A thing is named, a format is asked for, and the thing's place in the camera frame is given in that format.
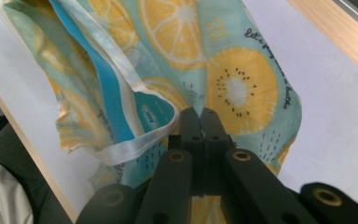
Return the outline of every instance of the kiwi slice print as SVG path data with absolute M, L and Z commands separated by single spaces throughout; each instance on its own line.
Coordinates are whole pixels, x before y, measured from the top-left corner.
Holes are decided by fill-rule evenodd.
M 264 129 L 277 101 L 276 77 L 260 52 L 235 47 L 208 60 L 206 106 L 217 112 L 226 132 L 247 134 Z

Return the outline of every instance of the white table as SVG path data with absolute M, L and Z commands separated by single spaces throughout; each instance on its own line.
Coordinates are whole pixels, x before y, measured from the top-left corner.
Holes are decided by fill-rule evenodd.
M 324 182 L 358 202 L 358 65 L 288 2 L 244 2 L 302 99 L 302 125 L 280 180 L 294 190 Z M 54 93 L 2 20 L 0 107 L 75 221 L 90 198 L 86 183 L 99 162 L 83 150 L 60 150 Z

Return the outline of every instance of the blue stripe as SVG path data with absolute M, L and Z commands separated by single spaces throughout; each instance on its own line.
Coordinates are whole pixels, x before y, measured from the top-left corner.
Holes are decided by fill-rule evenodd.
M 116 143 L 128 141 L 134 138 L 130 126 L 124 116 L 121 105 L 120 88 L 115 71 L 109 63 L 90 45 L 83 36 L 80 29 L 76 26 L 72 18 L 67 14 L 61 4 L 56 0 L 49 0 L 56 14 L 68 32 L 89 54 L 100 79 L 101 91 L 103 95 L 103 105 L 110 127 L 115 137 Z

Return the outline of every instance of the wooden edge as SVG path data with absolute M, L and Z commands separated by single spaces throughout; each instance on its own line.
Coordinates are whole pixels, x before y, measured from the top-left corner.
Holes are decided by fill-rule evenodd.
M 333 0 L 287 0 L 358 64 L 358 22 Z
M 71 218 L 72 222 L 76 222 L 77 215 L 72 208 L 71 204 L 67 202 L 65 197 L 63 196 L 60 188 L 56 185 L 54 179 L 50 176 L 48 169 L 46 168 L 45 164 L 40 160 L 39 156 L 37 155 L 37 152 L 32 147 L 31 143 L 28 141 L 27 137 L 21 130 L 19 124 L 14 119 L 14 117 L 11 115 L 10 111 L 7 109 L 5 103 L 0 98 L 0 108 L 2 112 L 7 117 L 7 120 L 9 121 L 10 125 L 13 127 L 15 133 L 20 138 L 22 143 L 24 144 L 25 148 L 27 149 L 28 153 L 30 154 L 31 158 L 33 159 L 34 163 L 36 164 L 37 168 L 39 169 L 40 173 L 42 173 L 42 176 L 46 179 L 48 182 L 48 185 L 50 186 L 53 193 L 56 195 L 57 199 L 59 200 L 60 204 L 62 205 L 63 209 L 65 210 L 66 214 L 69 218 Z

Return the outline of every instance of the screw hole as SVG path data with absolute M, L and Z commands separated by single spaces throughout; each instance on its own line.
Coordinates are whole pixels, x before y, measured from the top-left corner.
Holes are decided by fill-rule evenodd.
M 164 213 L 156 213 L 152 216 L 153 224 L 167 224 L 170 218 Z
M 251 156 L 246 152 L 237 151 L 234 152 L 234 159 L 238 161 L 248 161 L 251 159 Z
M 315 196 L 320 202 L 330 206 L 339 207 L 342 205 L 341 198 L 329 189 L 317 188 L 313 191 L 313 196 Z
M 171 161 L 183 161 L 185 159 L 185 155 L 180 152 L 173 152 L 169 156 Z
M 103 196 L 103 204 L 111 207 L 121 204 L 124 201 L 124 194 L 119 190 L 106 192 Z
M 297 224 L 300 223 L 298 217 L 291 213 L 283 213 L 281 219 L 287 224 Z

